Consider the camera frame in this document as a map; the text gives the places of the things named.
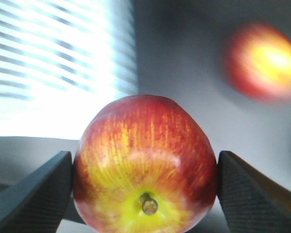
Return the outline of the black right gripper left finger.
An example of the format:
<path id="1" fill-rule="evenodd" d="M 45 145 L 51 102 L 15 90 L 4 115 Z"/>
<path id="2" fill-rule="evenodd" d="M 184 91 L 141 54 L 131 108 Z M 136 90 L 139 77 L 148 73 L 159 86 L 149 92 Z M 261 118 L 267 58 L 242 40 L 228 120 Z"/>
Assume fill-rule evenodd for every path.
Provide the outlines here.
<path id="1" fill-rule="evenodd" d="M 72 189 L 72 156 L 61 151 L 0 192 L 0 233 L 54 233 Z"/>

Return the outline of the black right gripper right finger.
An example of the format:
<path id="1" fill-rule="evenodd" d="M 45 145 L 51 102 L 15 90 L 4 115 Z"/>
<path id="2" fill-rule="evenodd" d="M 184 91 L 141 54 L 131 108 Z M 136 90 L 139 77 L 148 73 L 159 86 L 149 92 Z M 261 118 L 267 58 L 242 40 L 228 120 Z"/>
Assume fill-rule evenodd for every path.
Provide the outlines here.
<path id="1" fill-rule="evenodd" d="M 230 151 L 218 159 L 218 199 L 232 233 L 291 233 L 291 191 Z"/>

